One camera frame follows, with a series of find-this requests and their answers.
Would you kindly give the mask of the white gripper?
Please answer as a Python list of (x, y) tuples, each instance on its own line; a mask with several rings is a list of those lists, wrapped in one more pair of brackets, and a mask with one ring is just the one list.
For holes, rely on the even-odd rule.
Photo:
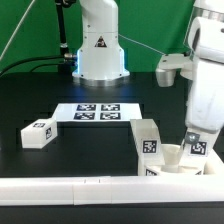
[[(224, 65), (197, 59), (193, 63), (192, 76), (185, 124), (217, 133), (224, 126)], [(196, 145), (199, 138), (199, 134), (187, 131), (182, 147)]]

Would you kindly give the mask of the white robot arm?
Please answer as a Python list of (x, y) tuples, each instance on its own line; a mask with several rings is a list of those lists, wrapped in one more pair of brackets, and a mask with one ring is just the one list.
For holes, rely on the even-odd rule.
[[(87, 85), (112, 85), (129, 76), (118, 43), (118, 8), (114, 0), (80, 0), (83, 43), (77, 51), (74, 80)], [(168, 87), (176, 71), (192, 81), (185, 124), (194, 130), (193, 144), (204, 133), (224, 128), (224, 0), (195, 0), (185, 43), (190, 54), (163, 54), (157, 83)]]

